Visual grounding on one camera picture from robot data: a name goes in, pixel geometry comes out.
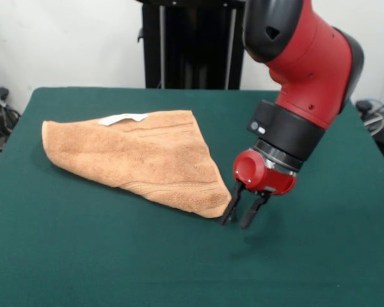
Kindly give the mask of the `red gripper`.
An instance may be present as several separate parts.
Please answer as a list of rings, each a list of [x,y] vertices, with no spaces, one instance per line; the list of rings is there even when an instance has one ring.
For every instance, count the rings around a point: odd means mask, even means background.
[[[294,187],[297,181],[296,175],[278,171],[268,166],[267,161],[259,152],[251,149],[241,152],[236,157],[233,172],[237,182],[232,192],[231,201],[220,217],[219,225],[225,226],[233,220],[244,188],[251,192],[261,193],[240,220],[241,229],[247,229],[251,225],[257,212],[261,206],[268,202],[271,195],[286,194]]]

